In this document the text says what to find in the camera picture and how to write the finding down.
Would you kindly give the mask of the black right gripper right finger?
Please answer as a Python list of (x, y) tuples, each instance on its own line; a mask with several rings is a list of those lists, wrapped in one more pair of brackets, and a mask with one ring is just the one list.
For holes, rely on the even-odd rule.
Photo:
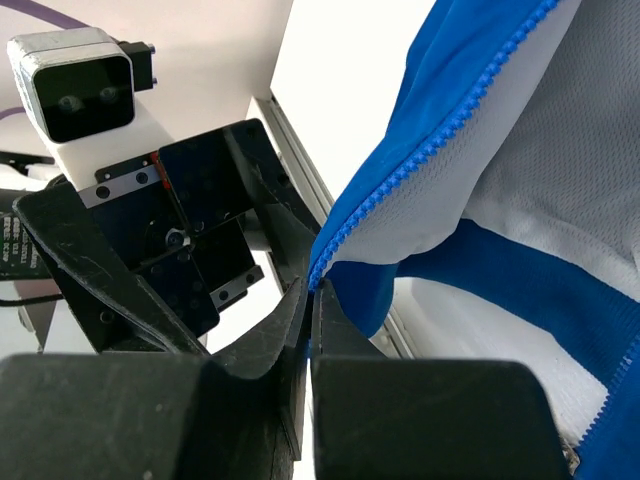
[(312, 313), (320, 479), (566, 479), (546, 394), (523, 364), (392, 359), (322, 281)]

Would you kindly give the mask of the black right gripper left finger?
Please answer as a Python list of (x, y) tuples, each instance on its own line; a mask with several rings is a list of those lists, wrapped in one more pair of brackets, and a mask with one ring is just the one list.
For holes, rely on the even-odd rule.
[(14, 355), (1, 364), (5, 479), (288, 479), (301, 455), (300, 280), (212, 356)]

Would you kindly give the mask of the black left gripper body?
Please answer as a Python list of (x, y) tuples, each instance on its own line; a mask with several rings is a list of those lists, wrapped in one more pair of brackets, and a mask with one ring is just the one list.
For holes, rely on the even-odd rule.
[(129, 271), (205, 348), (228, 344), (225, 312), (264, 276), (230, 211), (226, 127), (264, 125), (248, 119), (162, 146), (98, 170), (88, 188), (74, 187)]

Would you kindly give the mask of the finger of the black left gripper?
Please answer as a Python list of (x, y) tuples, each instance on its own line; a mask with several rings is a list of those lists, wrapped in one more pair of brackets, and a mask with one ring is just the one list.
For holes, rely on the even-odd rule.
[(233, 178), (230, 211), (239, 218), (247, 245), (269, 253), (276, 286), (243, 300), (232, 311), (226, 350), (305, 349), (313, 295), (307, 269), (319, 224), (290, 181), (262, 127), (226, 127), (224, 139)]
[(13, 211), (94, 350), (208, 354), (148, 282), (129, 271), (71, 184), (22, 196)]

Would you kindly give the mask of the blue red white hooded jacket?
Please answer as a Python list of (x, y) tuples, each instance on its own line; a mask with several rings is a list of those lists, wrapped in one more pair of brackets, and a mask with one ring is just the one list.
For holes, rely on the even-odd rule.
[(637, 2), (433, 5), (308, 273), (366, 336), (399, 277), (470, 295), (427, 324), (443, 353), (537, 367), (577, 478), (638, 477)]

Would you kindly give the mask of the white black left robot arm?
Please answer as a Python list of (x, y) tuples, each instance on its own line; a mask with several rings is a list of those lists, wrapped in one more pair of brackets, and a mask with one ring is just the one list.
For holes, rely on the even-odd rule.
[(319, 226), (257, 119), (55, 180), (2, 218), (4, 279), (51, 279), (96, 351), (196, 350), (263, 276), (306, 274)]

